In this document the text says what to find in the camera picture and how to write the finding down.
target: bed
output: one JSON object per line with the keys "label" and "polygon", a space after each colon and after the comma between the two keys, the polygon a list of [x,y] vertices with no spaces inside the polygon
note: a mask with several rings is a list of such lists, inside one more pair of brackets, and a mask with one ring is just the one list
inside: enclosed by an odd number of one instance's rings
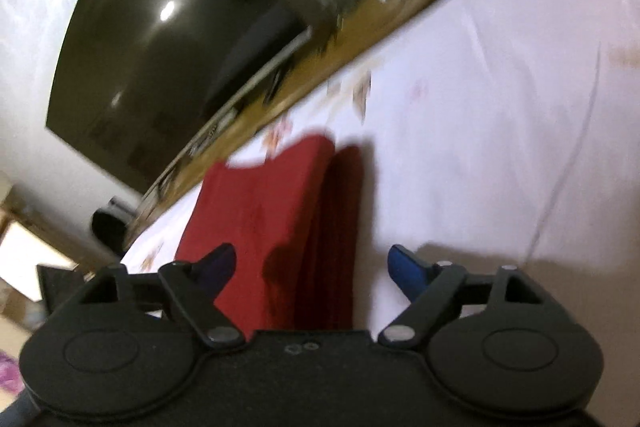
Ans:
{"label": "bed", "polygon": [[[491,272],[516,264],[601,344],[590,405],[640,418],[640,0],[441,0],[229,159],[257,164],[322,130],[367,173],[354,325],[377,334],[407,305],[394,243]],[[195,187],[123,259],[171,261]]]}

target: red garment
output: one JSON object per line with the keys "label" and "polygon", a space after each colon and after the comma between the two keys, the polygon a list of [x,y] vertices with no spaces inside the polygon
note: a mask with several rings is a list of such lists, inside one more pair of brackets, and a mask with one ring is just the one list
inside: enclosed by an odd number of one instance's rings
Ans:
{"label": "red garment", "polygon": [[360,150],[334,154],[309,136],[254,168],[213,165],[176,259],[222,243],[238,256],[216,306],[249,336],[258,329],[350,329]]}

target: brown wooden furniture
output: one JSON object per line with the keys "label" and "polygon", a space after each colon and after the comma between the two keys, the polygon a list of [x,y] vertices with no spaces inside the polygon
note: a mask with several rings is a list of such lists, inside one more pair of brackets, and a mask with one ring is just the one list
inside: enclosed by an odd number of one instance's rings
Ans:
{"label": "brown wooden furniture", "polygon": [[199,183],[214,162],[234,153],[260,129],[431,2],[433,0],[360,0],[353,11],[341,19],[334,35],[289,72],[273,102],[265,106],[260,98],[248,105],[210,146],[174,171],[160,195],[151,194],[143,201],[138,209],[139,217],[129,229],[128,243]]}

